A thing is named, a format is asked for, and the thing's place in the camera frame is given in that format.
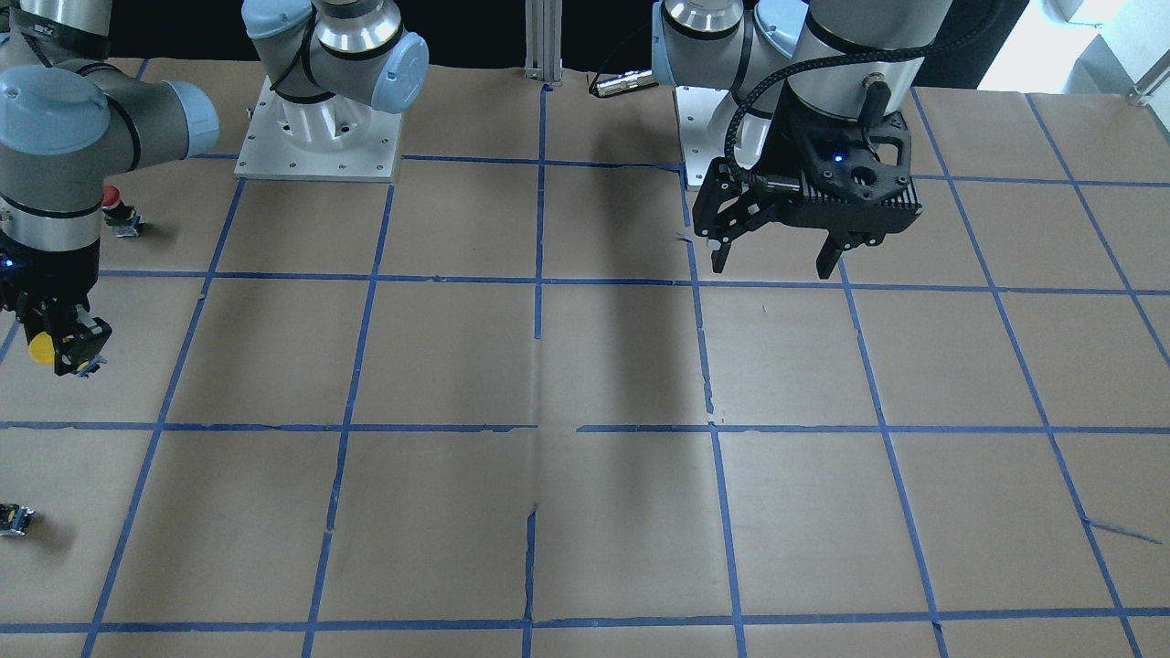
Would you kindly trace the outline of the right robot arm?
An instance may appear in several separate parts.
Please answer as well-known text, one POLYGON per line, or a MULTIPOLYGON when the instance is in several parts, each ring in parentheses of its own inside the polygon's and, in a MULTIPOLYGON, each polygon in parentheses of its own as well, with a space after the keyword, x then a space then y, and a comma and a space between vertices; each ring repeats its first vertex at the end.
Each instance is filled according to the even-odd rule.
MULTIPOLYGON (((252 179, 388 181, 401 115, 431 63, 393 1, 246 1, 267 85, 239 151, 252 179)), ((88 300, 105 228, 142 215, 106 184, 207 155, 220 122, 183 80, 147 83, 109 64, 109 1, 5 1, 1 75, 4 311, 58 376, 99 369, 112 325, 88 300)))

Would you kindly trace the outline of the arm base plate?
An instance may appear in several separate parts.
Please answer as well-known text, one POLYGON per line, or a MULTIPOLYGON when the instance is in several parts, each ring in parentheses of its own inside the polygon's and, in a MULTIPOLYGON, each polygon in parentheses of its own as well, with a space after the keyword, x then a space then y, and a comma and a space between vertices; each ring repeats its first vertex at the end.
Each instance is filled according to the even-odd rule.
MULTIPOLYGON (((690 85, 675 88, 675 107, 686 189, 696 192, 706 180, 709 163, 724 155, 727 128, 737 107, 724 89, 690 85)), ((770 118, 751 114, 744 117, 734 149, 739 166, 753 167, 760 160, 770 125, 770 118)))
POLYGON ((392 183, 402 116, 358 101, 297 104, 266 78, 239 148, 234 174, 247 180, 392 183))

